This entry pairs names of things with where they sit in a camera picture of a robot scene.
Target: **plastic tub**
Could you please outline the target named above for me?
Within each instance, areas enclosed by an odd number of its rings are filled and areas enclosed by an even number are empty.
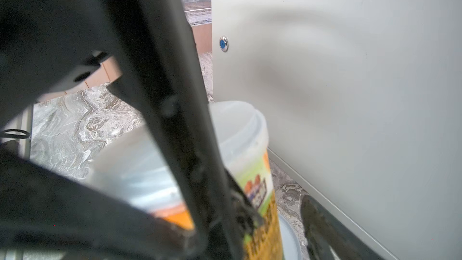
[[[268,130],[251,104],[209,104],[225,167],[244,190],[265,224],[244,240],[247,259],[283,258],[273,181],[269,168]],[[91,187],[184,229],[194,225],[181,192],[149,131],[139,127],[104,148],[86,182]]]

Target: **black ring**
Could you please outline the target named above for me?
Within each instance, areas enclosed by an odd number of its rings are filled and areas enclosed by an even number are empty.
[[[23,133],[24,135],[7,134],[7,132],[10,132],[10,131],[17,131],[17,132]],[[7,138],[28,138],[30,136],[31,136],[31,133],[26,130],[8,129],[8,130],[2,130],[0,132],[0,137],[7,137]]]

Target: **screw hole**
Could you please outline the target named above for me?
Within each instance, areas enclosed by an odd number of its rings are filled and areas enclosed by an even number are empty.
[[[84,72],[84,73],[82,73],[81,75],[79,75],[78,77],[76,77],[76,78],[74,79],[74,82],[75,82],[75,83],[81,82],[81,81],[83,81],[85,78],[89,77],[90,74],[91,74],[91,72],[89,72],[89,71]]]

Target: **white cabinet door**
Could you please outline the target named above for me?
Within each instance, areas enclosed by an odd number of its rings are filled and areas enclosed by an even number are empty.
[[[462,259],[462,0],[212,6],[215,99],[260,109],[285,169],[380,255]]]

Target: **translucent plastic lid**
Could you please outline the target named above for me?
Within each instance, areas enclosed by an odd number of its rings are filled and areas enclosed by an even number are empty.
[[[246,166],[235,163],[238,157],[264,153],[268,145],[266,122],[251,104],[224,101],[211,103],[209,109],[223,162],[231,174]],[[183,203],[176,180],[145,126],[104,148],[86,182],[102,193],[148,212]]]

